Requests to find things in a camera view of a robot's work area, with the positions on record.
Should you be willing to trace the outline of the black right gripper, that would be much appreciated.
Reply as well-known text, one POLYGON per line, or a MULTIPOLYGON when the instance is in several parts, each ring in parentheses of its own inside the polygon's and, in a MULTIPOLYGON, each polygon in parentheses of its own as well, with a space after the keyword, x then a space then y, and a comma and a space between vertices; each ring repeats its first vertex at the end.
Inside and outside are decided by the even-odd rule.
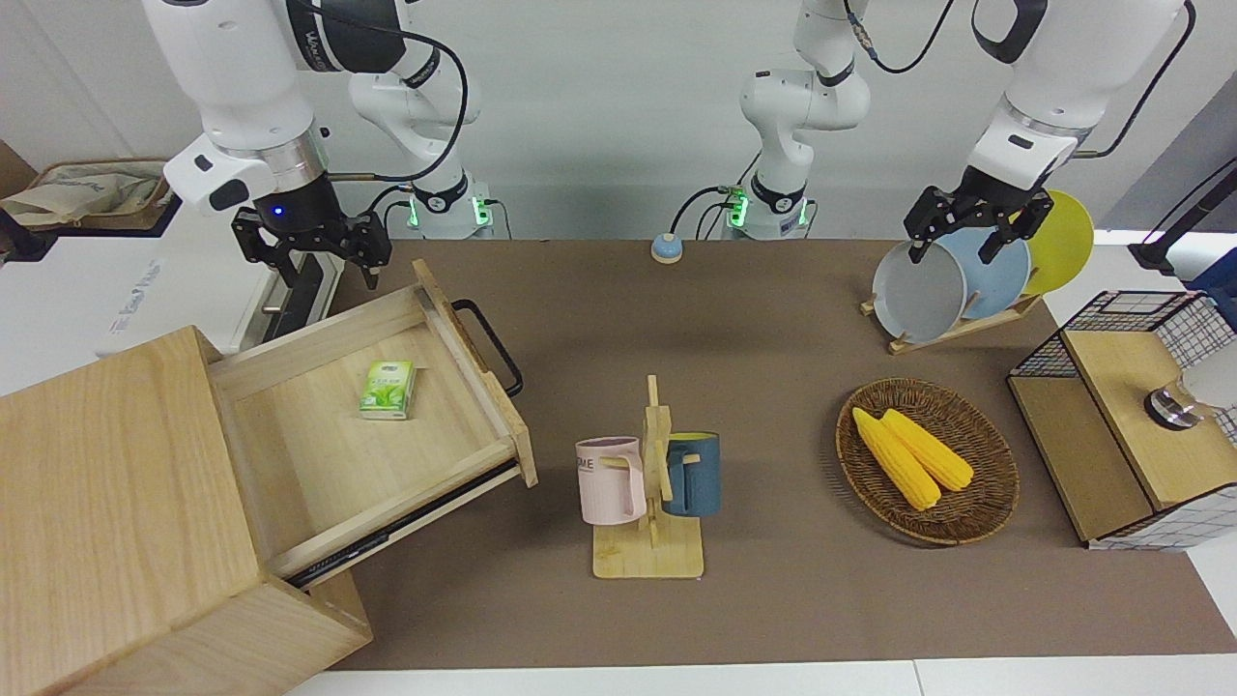
POLYGON ((276 242, 287 241, 289 235, 308 234, 309 241, 322 242, 353 251, 353 265, 362 274, 366 289, 376 289, 379 276, 388 265, 388 230, 376 213, 361 213, 353 218, 353 237, 346 216, 336 202, 336 193, 328 176, 319 176, 310 184, 288 192, 276 192, 255 199, 256 211, 236 211, 231 230, 247 263, 265 265, 278 273, 283 286, 292 289, 301 277, 289 247, 268 244, 262 237, 263 229, 276 242))

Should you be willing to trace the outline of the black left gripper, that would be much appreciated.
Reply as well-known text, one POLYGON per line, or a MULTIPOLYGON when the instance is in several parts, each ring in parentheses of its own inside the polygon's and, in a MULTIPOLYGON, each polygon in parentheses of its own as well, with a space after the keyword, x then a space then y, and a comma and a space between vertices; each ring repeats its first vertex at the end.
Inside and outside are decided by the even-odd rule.
POLYGON ((991 265, 1004 247, 1033 239, 1051 206, 1054 202, 1047 192, 1021 189, 967 166, 955 192, 925 187, 905 213, 910 265, 919 265, 936 239, 956 232, 976 215, 978 226, 991 229, 990 237, 980 246, 978 260, 991 265))

